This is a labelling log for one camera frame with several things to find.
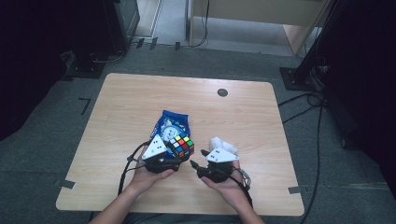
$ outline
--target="colored cube face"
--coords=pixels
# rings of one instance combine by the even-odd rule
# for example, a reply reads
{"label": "colored cube face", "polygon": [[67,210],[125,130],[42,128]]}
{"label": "colored cube face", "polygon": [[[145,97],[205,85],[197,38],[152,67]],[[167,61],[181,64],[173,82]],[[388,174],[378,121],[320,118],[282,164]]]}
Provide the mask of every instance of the colored cube face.
{"label": "colored cube face", "polygon": [[179,158],[187,155],[192,155],[194,152],[194,143],[184,133],[176,136],[169,142]]}

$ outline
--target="wooden table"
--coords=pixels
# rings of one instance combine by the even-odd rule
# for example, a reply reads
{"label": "wooden table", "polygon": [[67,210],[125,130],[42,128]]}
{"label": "wooden table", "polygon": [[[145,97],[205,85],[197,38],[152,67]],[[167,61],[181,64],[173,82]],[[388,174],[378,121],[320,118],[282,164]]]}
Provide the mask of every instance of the wooden table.
{"label": "wooden table", "polygon": [[[228,92],[218,95],[219,89]],[[189,77],[110,74],[106,77],[66,180],[61,210],[101,211],[117,197],[126,158],[149,140],[163,110],[188,114],[196,153],[218,136],[239,148],[241,167],[250,175],[250,195],[259,215],[299,216],[300,193],[270,83]],[[125,186],[133,172],[128,173]],[[131,211],[178,214],[235,214],[197,177],[190,163],[141,195]]]}

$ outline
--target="tape marker on floor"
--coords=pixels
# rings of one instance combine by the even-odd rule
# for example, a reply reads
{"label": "tape marker on floor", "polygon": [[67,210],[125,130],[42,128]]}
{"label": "tape marker on floor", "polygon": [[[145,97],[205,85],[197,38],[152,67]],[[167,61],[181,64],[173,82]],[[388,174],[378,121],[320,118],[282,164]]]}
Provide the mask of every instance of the tape marker on floor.
{"label": "tape marker on floor", "polygon": [[85,100],[85,101],[87,101],[87,104],[85,104],[84,109],[83,109],[82,112],[81,112],[81,115],[84,115],[85,111],[86,111],[87,108],[88,108],[88,105],[89,105],[90,102],[91,102],[91,99],[85,99],[85,98],[81,98],[81,97],[79,97],[78,99],[79,99],[79,100]]}
{"label": "tape marker on floor", "polygon": [[175,44],[175,50],[179,50],[180,49],[180,42],[176,42]]}
{"label": "tape marker on floor", "polygon": [[59,188],[72,189],[76,185],[75,182],[69,180],[56,180],[54,186]]}
{"label": "tape marker on floor", "polygon": [[290,187],[289,188],[289,194],[295,194],[295,193],[301,193],[300,187]]}
{"label": "tape marker on floor", "polygon": [[150,50],[155,49],[155,45],[157,45],[158,37],[152,39],[151,45],[149,47]]}
{"label": "tape marker on floor", "polygon": [[137,42],[137,46],[136,46],[136,48],[137,48],[137,49],[140,49],[140,48],[142,48],[142,46],[143,46],[143,43],[145,43],[145,38],[141,38],[141,39],[139,39],[139,42]]}

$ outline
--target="forearm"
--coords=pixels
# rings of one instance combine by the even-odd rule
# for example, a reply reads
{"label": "forearm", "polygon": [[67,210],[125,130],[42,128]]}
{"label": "forearm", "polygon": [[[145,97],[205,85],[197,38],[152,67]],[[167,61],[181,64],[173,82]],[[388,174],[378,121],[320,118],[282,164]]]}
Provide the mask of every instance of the forearm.
{"label": "forearm", "polygon": [[119,224],[122,223],[131,209],[132,204],[139,196],[139,193],[132,189],[126,188],[119,197],[117,197],[105,210],[103,210],[91,224],[106,223],[106,224]]}
{"label": "forearm", "polygon": [[248,201],[233,205],[233,209],[236,211],[238,216],[241,218],[242,223],[264,223],[262,219],[257,215],[257,213],[250,206]]}

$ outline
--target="black cable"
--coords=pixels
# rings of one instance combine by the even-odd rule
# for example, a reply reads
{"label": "black cable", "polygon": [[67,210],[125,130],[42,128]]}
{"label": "black cable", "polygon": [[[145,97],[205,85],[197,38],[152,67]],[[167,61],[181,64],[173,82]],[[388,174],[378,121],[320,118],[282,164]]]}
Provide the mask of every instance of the black cable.
{"label": "black cable", "polygon": [[203,45],[205,43],[205,41],[207,40],[207,18],[209,16],[209,6],[210,6],[210,0],[207,0],[207,7],[206,7],[206,16],[205,16],[205,35],[204,38],[202,38],[201,42],[198,45],[195,46],[189,46],[190,48],[197,48],[200,47],[201,45]]}
{"label": "black cable", "polygon": [[278,104],[277,106],[281,107],[282,105],[285,105],[286,103],[289,103],[291,101],[295,101],[295,100],[299,99],[300,97],[303,97],[303,96],[306,96],[306,95],[312,95],[312,94],[318,93],[318,92],[320,92],[320,91],[311,91],[309,93],[304,93],[304,94],[301,94],[301,95],[298,95],[298,96],[294,96],[294,97],[290,98],[289,100],[286,100],[286,101]]}
{"label": "black cable", "polygon": [[321,80],[322,80],[323,75],[327,72],[327,69],[326,69],[326,71],[323,71],[322,69],[320,69],[320,67],[314,66],[314,67],[312,67],[311,72],[310,72],[312,75],[312,78],[317,82],[317,84],[322,89],[325,88],[325,84],[323,84],[323,82]]}
{"label": "black cable", "polygon": [[95,214],[95,212],[91,212],[90,214],[90,219],[88,220],[88,223],[90,223],[93,220],[93,215]]}
{"label": "black cable", "polygon": [[233,169],[238,171],[239,174],[241,174],[241,176],[244,178],[245,187],[247,188],[247,190],[249,190],[250,189],[250,184],[251,184],[251,179],[248,176],[248,174],[244,170],[242,170],[241,168],[236,168],[236,167],[233,166]]}
{"label": "black cable", "polygon": [[[131,44],[130,44],[130,46],[132,46],[133,44],[138,44],[139,42],[136,42],[136,41],[134,41],[134,42],[131,42]],[[143,42],[143,44],[145,44],[145,45],[151,45],[151,43],[146,43],[146,42]],[[166,46],[166,47],[175,47],[175,45],[171,45],[171,44],[155,44],[155,45],[159,45],[159,46]]]}
{"label": "black cable", "polygon": [[71,50],[61,54],[62,61],[64,61],[64,63],[67,63],[67,61],[71,58],[71,54],[72,54]]}
{"label": "black cable", "polygon": [[121,175],[121,178],[120,178],[119,194],[118,194],[118,195],[120,195],[120,194],[122,193],[123,183],[124,183],[124,181],[125,181],[125,176],[126,176],[126,173],[129,171],[129,170],[128,170],[129,165],[130,165],[131,162],[134,160],[134,155],[136,155],[137,151],[138,151],[141,147],[147,146],[149,143],[150,143],[150,141],[147,141],[147,142],[142,143],[139,147],[137,147],[137,148],[134,150],[134,153],[132,153],[132,155],[128,157],[128,159],[127,159],[128,162],[126,163],[125,168],[124,168],[124,171],[122,172],[122,175]]}
{"label": "black cable", "polygon": [[230,178],[231,180],[233,180],[238,186],[239,188],[245,193],[245,195],[247,196],[247,200],[248,203],[250,204],[251,207],[253,207],[253,200],[250,197],[250,194],[248,193],[248,187],[245,187],[241,182],[239,182],[237,179],[233,178],[231,175],[233,174],[233,171],[237,170],[237,169],[233,169],[233,171],[231,172],[231,175],[228,175],[226,173],[224,173],[222,170],[217,169],[217,168],[212,168],[214,171],[219,172],[222,175],[228,176],[228,178]]}
{"label": "black cable", "polygon": [[135,168],[128,169],[128,170],[126,171],[126,173],[128,173],[128,172],[130,172],[130,171],[132,171],[132,170],[140,169],[140,168],[142,168],[142,167],[145,167],[145,165],[142,165],[142,166],[138,166],[138,167],[135,167]]}
{"label": "black cable", "polygon": [[[306,100],[307,100],[307,102],[311,105],[311,106],[309,106],[309,108],[307,108],[307,109],[304,110],[303,112],[300,112],[300,113],[298,113],[298,114],[296,114],[296,115],[293,115],[291,118],[288,118],[288,119],[282,121],[282,124],[285,124],[286,122],[288,122],[288,121],[290,121],[290,120],[292,120],[292,119],[295,119],[295,118],[297,118],[297,117],[299,117],[299,116],[305,114],[305,113],[308,112],[309,110],[312,110],[312,109],[314,109],[314,108],[320,107],[320,106],[322,105],[322,100],[321,100],[318,96],[316,96],[315,93],[320,93],[320,91],[313,91],[313,92],[309,92],[309,93],[304,93],[304,94],[301,94],[301,95],[292,97],[292,98],[290,98],[289,100],[287,100],[287,101],[285,101],[285,102],[280,103],[278,106],[281,106],[281,105],[284,105],[284,104],[289,103],[289,102],[291,102],[291,101],[294,101],[294,100],[296,100],[296,99],[298,99],[298,98],[300,98],[300,97],[307,96]],[[315,98],[319,99],[319,104],[313,104],[313,103],[309,100],[310,97],[315,97]]]}
{"label": "black cable", "polygon": [[108,61],[92,60],[92,62],[93,63],[114,63],[114,62],[117,62],[119,59],[121,59],[122,56],[124,56],[124,54],[125,54],[125,52],[121,52],[121,55],[118,58],[114,59],[114,60],[108,60]]}
{"label": "black cable", "polygon": [[[337,2],[333,5],[332,10],[329,13],[329,16],[326,18],[326,21],[323,24],[322,31],[328,25],[328,23],[330,21],[330,18],[332,17],[332,14],[334,13],[334,11],[335,11],[336,7],[338,6],[339,2],[340,2],[340,0],[337,0]],[[319,57],[318,56],[318,47],[319,47],[320,38],[321,38],[321,35],[318,36],[318,39],[315,39],[315,41],[317,41],[317,45],[315,47],[315,56],[316,56],[317,62],[319,64],[325,64],[326,63],[326,59],[324,57]]]}
{"label": "black cable", "polygon": [[308,207],[306,208],[303,218],[300,221],[300,224],[303,224],[308,217],[309,212],[311,211],[312,204],[314,203],[315,197],[317,195],[317,189],[318,189],[318,182],[319,182],[319,174],[320,174],[320,122],[321,122],[321,116],[322,116],[322,111],[323,111],[323,105],[324,105],[324,100],[321,101],[321,106],[320,106],[320,111],[319,111],[319,119],[318,119],[318,128],[317,128],[317,176],[315,178],[315,185],[314,189],[312,191],[312,197],[309,202]]}

